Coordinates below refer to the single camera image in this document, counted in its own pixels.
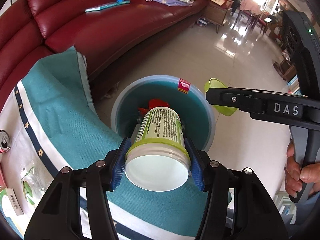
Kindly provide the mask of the person right hand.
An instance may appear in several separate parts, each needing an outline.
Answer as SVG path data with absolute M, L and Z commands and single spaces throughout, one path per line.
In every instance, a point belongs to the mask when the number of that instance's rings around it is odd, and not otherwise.
M 287 147 L 287 162 L 285 170 L 285 190 L 292 197 L 296 198 L 298 193 L 303 188 L 303 183 L 313 183 L 313 187 L 309 196 L 313 196 L 319 192 L 320 182 L 320 166 L 319 163 L 314 163 L 301 168 L 295 161 L 295 148 L 292 140 Z

